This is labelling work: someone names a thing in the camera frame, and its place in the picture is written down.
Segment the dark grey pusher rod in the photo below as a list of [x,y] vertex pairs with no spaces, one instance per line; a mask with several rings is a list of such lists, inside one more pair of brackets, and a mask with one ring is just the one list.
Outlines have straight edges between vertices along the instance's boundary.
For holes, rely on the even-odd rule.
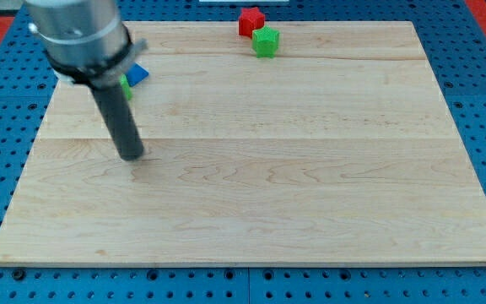
[[137,160],[143,155],[143,141],[119,84],[91,88],[94,101],[122,160]]

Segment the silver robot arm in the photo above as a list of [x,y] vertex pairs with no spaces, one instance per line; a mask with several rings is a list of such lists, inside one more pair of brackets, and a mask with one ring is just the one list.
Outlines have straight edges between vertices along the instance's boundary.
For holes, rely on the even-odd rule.
[[30,32],[42,41],[54,73],[87,86],[120,158],[143,155],[143,141],[121,84],[147,48],[134,42],[113,0],[25,0]]

